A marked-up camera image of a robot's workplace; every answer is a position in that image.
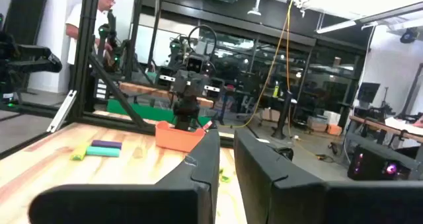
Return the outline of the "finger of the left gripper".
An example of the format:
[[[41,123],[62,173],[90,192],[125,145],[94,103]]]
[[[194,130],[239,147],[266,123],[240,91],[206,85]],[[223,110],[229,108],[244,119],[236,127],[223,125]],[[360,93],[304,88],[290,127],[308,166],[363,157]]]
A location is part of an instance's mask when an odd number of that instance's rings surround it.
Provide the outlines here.
[[[190,96],[200,96],[207,84],[205,78],[194,78],[190,82]]]
[[[174,81],[174,93],[178,97],[185,97],[189,95],[189,74],[177,73]]]

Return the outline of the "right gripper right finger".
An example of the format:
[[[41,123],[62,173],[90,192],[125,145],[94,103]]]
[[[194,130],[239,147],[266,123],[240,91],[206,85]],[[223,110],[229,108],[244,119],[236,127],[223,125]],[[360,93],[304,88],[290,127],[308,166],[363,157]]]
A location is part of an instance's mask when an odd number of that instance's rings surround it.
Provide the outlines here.
[[[423,224],[419,181],[325,181],[245,130],[233,150],[248,224]]]

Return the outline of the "purple block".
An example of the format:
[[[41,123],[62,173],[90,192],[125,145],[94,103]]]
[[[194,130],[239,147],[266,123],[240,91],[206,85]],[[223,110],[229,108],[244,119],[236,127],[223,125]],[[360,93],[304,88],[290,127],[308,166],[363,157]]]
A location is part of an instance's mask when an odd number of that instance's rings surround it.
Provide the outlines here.
[[[103,147],[103,148],[112,148],[112,149],[121,149],[122,143],[116,141],[103,141],[103,140],[93,140],[91,143],[92,147]]]

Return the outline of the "teal mouse-face block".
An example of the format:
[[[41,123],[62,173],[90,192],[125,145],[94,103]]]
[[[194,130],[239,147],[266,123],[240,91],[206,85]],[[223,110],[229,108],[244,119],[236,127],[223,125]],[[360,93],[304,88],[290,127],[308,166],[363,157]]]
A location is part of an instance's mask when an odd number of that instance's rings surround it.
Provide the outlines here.
[[[93,147],[90,146],[86,151],[87,155],[93,156],[104,156],[104,157],[119,157],[120,150],[117,148],[107,148],[107,147]]]

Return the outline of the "yellow-green marker pen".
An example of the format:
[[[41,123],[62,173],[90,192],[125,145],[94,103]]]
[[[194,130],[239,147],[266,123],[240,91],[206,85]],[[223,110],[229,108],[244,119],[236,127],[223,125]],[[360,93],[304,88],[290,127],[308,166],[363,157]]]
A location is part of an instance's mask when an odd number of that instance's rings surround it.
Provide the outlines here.
[[[70,160],[71,161],[82,161],[85,158],[87,153],[87,149],[90,146],[89,143],[83,143],[74,148],[73,152],[71,153]]]

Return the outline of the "wooden workbench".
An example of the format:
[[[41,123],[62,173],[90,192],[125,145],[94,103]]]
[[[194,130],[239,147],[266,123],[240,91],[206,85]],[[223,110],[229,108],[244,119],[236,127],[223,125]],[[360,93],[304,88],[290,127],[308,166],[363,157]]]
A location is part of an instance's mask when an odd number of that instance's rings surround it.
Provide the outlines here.
[[[394,128],[391,126],[387,126],[386,124],[382,124],[380,122],[374,122],[371,120],[366,120],[364,118],[360,118],[357,116],[349,116],[349,119],[351,119],[352,122],[358,122],[361,124],[369,125],[372,127],[375,127],[379,130],[385,130],[388,133],[393,133],[395,135],[399,135],[403,138],[407,139],[413,139],[419,143],[423,143],[423,136],[417,135],[415,133],[410,133],[408,130],[400,130],[399,128]]]
[[[159,98],[168,98],[169,100],[176,100],[176,95],[172,94],[169,91],[163,89],[154,89],[151,87],[146,87],[143,85],[136,85],[133,83],[120,83],[119,88],[125,92],[135,93],[138,96],[140,94],[148,94]],[[206,108],[212,108],[214,105],[214,101],[208,100],[206,98],[198,97],[197,101],[199,102],[200,106]]]

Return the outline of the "green board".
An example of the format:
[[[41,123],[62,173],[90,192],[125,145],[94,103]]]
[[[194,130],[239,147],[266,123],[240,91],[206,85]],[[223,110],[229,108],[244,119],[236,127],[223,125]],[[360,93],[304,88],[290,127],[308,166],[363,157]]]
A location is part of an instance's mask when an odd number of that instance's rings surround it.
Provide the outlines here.
[[[172,110],[129,103],[132,110],[143,119],[166,121],[176,125],[178,122],[188,122],[190,126],[203,127],[212,120],[210,117],[200,115],[200,107],[195,102],[177,101]]]

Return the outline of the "cardboard box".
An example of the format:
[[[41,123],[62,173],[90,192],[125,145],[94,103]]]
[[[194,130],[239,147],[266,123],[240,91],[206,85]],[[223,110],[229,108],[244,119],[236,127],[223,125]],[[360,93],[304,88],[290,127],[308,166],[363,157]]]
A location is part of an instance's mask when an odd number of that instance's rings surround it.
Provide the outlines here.
[[[309,116],[307,119],[307,127],[312,131],[324,132],[327,130],[328,120],[326,117]]]
[[[277,110],[265,108],[261,112],[261,118],[266,121],[277,122],[280,118],[280,112]]]

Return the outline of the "black floor stand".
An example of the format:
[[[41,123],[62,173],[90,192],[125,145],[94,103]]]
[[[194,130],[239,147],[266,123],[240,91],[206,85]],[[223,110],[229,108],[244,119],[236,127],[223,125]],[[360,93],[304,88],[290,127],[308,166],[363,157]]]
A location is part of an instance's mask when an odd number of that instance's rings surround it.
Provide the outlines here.
[[[284,103],[283,103],[282,109],[280,110],[280,117],[278,119],[278,125],[277,125],[276,129],[274,130],[274,133],[272,134],[273,138],[284,139],[286,137],[284,135],[283,128],[285,126],[286,118],[289,114],[289,107],[291,105],[292,96],[293,95],[290,91],[286,91],[284,93],[284,96],[283,96]]]

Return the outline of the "orange box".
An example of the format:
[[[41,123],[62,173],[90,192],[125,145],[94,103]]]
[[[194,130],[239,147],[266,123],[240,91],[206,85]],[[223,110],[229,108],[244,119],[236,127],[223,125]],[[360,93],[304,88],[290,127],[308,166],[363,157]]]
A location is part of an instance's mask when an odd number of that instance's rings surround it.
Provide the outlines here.
[[[336,125],[336,124],[329,124],[327,126],[327,130],[326,132],[329,135],[335,135],[335,136],[339,136],[342,133],[342,127]]]

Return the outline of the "white pendant ceiling fixture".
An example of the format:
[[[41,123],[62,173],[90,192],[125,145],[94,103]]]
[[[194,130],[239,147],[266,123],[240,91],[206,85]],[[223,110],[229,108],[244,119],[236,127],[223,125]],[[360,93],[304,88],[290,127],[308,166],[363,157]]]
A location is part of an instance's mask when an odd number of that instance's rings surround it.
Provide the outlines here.
[[[260,0],[256,0],[254,7],[247,14],[248,15],[258,15],[258,16],[260,16],[261,13],[259,11],[259,6],[260,6]]]

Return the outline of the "black computer pink lights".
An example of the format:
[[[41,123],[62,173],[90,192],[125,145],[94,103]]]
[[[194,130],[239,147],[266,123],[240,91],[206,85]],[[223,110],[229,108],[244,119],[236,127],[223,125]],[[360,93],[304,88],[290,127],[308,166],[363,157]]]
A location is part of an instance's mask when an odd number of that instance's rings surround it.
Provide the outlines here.
[[[407,180],[410,168],[394,158],[385,158],[370,149],[357,146],[348,167],[352,180]]]

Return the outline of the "person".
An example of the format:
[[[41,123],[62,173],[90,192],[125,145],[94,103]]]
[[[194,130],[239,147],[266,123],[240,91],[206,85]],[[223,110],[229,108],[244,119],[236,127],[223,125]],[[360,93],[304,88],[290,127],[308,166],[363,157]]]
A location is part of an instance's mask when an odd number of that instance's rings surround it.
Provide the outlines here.
[[[107,14],[115,5],[115,0],[98,0],[95,21],[95,44],[98,47],[100,43],[100,34],[98,29],[104,24],[108,24]],[[75,71],[75,54],[77,51],[77,39],[79,37],[79,24],[81,19],[82,4],[76,4],[65,22],[65,34],[69,37],[69,51],[67,64],[69,66],[69,83],[68,89],[72,89],[74,83],[73,73]]]

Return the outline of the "silver aluminium bar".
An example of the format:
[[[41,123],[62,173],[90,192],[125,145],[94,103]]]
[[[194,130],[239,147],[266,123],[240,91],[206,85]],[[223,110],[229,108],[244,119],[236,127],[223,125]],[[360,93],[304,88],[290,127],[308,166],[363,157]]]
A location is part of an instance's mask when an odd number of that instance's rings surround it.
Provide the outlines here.
[[[68,92],[64,102],[59,107],[59,110],[57,111],[50,125],[47,127],[47,132],[55,133],[60,129],[76,100],[77,93],[78,92],[76,90],[70,90]]]

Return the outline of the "small black monitor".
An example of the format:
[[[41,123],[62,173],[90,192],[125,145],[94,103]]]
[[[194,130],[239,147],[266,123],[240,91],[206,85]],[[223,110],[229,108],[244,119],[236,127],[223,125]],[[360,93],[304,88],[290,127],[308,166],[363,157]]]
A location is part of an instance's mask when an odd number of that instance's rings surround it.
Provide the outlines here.
[[[372,103],[378,90],[380,83],[363,82],[358,91],[357,99],[360,102]]]

